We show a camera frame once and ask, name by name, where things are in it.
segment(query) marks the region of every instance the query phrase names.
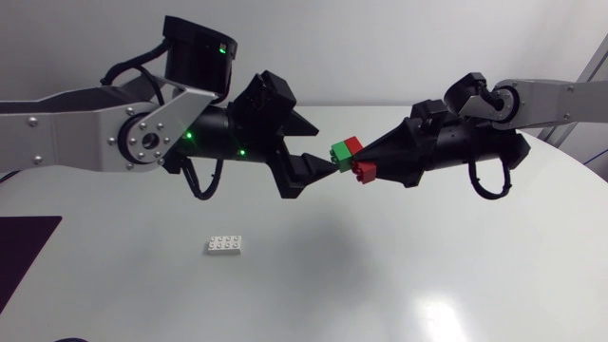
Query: black cable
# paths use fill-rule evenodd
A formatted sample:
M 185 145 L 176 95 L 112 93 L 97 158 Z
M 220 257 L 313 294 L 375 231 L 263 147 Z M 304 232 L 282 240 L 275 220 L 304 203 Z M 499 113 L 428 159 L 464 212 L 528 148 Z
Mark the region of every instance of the black cable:
M 148 69 L 143 66 L 133 66 L 133 68 L 137 69 L 143 75 L 143 77 L 148 80 L 148 82 L 154 89 L 154 93 L 156 94 L 156 98 L 159 101 L 159 105 L 164 105 L 164 98 L 162 96 L 161 88 L 159 87 L 159 84 L 156 82 L 154 76 L 152 76 L 150 71 L 148 71 Z
M 498 200 L 506 195 L 508 195 L 509 190 L 511 189 L 511 173 L 509 171 L 508 166 L 503 161 L 503 174 L 504 174 L 504 185 L 503 191 L 500 194 L 494 194 L 487 190 L 485 190 L 482 185 L 479 183 L 479 179 L 477 178 L 477 166 L 475 166 L 475 161 L 471 160 L 468 162 L 468 176 L 471 179 L 471 184 L 473 184 L 473 188 L 475 192 L 479 194 L 479 196 L 483 197 L 486 200 Z
M 154 59 L 161 57 L 161 55 L 163 55 L 170 47 L 171 41 L 165 39 L 160 45 L 154 47 L 151 51 L 131 58 L 128 61 L 118 63 L 117 65 L 111 67 L 110 70 L 107 71 L 103 79 L 100 80 L 102 86 L 111 86 L 114 80 L 123 72 L 129 70 L 130 68 L 141 66 Z
M 216 161 L 216 171 L 214 172 L 213 179 L 207 187 L 207 190 L 204 192 L 200 191 L 199 178 L 197 177 L 197 172 L 194 169 L 194 165 L 189 158 L 183 158 L 181 160 L 181 171 L 183 171 L 183 175 L 186 177 L 188 185 L 190 186 L 190 190 L 192 190 L 192 194 L 199 200 L 209 200 L 213 197 L 218 190 L 219 178 L 221 177 L 221 170 L 224 165 L 224 160 Z
M 21 171 L 20 171 L 20 170 L 17 170 L 17 171 L 11 171 L 11 172 L 8 172 L 8 174 L 6 174 L 6 175 L 4 175 L 2 178 L 0 178 L 0 183 L 3 183 L 3 182 L 5 182 L 5 181 L 8 181 L 8 180 L 9 180 L 9 178 L 11 178 L 12 176 L 14 176 L 14 175 L 18 174 L 19 172 L 21 172 Z
M 608 152 L 608 148 L 606 148 L 605 150 L 601 151 L 600 153 L 597 153 L 597 155 L 594 158 L 590 159 L 589 161 L 584 162 L 583 165 L 586 165 L 589 162 L 592 162 L 592 161 L 596 160 L 597 158 L 601 157 L 606 152 Z

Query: screw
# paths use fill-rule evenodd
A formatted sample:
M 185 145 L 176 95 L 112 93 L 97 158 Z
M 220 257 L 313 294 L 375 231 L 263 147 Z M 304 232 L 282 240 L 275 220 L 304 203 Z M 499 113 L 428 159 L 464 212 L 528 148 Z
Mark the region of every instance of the screw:
M 38 125 L 38 119 L 34 118 L 34 117 L 30 117 L 28 119 L 28 124 L 30 127 L 35 127 Z

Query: white table surface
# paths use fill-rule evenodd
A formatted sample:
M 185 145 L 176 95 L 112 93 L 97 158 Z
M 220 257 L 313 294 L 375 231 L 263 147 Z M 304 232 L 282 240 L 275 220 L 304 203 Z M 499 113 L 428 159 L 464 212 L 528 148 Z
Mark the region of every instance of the white table surface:
M 292 152 L 370 143 L 408 107 L 302 107 L 321 130 Z M 420 186 L 351 173 L 280 199 L 262 164 L 229 161 L 216 196 L 182 175 L 29 170 L 0 186 L 1 216 L 64 219 L 0 314 L 0 340 L 608 340 L 608 185 L 526 137 L 506 199 L 464 166 Z M 211 161 L 198 161 L 209 181 Z M 498 161 L 479 165 L 494 190 Z M 242 235 L 241 256 L 205 241 Z

